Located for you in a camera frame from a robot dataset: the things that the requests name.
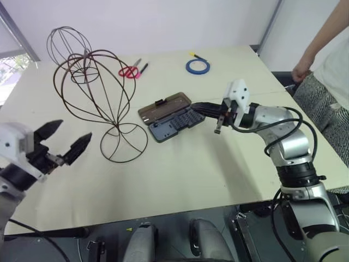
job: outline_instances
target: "hand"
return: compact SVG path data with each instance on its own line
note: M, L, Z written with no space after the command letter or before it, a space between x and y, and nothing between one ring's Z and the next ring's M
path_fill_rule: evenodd
M314 63L314 57L303 56L292 71L292 78L296 83L302 82L310 74L310 67Z

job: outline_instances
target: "blue tape roll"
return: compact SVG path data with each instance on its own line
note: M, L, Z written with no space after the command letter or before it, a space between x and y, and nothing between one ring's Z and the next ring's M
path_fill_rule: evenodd
M206 68L205 68L204 70L193 70L193 69L190 67L190 64L191 64L192 62L197 62L197 61L204 63L204 64L206 65ZM202 60L202 59L193 59L193 60L190 60L190 61L188 61L188 62L186 63L185 68L186 68L186 70L187 70L189 73L191 73L191 74L194 74L194 75L202 75L202 74L205 74L205 73L207 73L207 72L209 71L210 65L209 65L209 63L208 63L207 61L205 61L205 60Z

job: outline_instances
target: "metal wire structure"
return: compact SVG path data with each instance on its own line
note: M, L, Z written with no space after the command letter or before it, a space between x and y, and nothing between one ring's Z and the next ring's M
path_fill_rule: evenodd
M62 62L67 61L68 57L79 57L81 53L91 52L91 44L87 38L69 26L62 26L55 28L49 34L46 40L46 50L50 58L56 65L60 65ZM91 67L90 64L83 66L80 62L70 67L66 65L65 69L70 68L71 80L77 84L83 84L86 79L83 77L84 68L90 67L90 75L93 78L88 78L88 81L96 80L99 75L97 70Z
M76 85L73 85L76 86L76 89L72 90L72 85L66 81L66 78L77 64L82 65L81 73L84 82L77 82ZM91 67L95 68L99 75L98 80L93 83L89 81ZM148 145L148 135L138 124L124 121L130 111L130 101L136 91L136 80L114 74L113 72L118 72L119 67L125 68L128 65L107 50L96 50L84 54L74 53L56 69L53 75L53 85L64 106L73 116L110 126L102 135L101 153L109 161L126 163L144 153ZM81 105L74 105L71 99ZM116 107L112 105L114 101L118 101ZM132 156L125 156L126 151L121 150L121 147L125 146L130 147L127 153L130 150L134 152Z

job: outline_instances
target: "person's arm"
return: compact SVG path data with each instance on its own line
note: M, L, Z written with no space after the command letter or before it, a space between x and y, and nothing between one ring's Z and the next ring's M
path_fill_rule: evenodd
M348 26L349 0L340 0L293 69L292 77L295 82L303 81L309 74L316 54Z

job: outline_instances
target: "white shirt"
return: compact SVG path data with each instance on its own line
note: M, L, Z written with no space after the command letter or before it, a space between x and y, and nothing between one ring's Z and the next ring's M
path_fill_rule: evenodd
M343 108L349 110L349 39L327 56L314 76Z

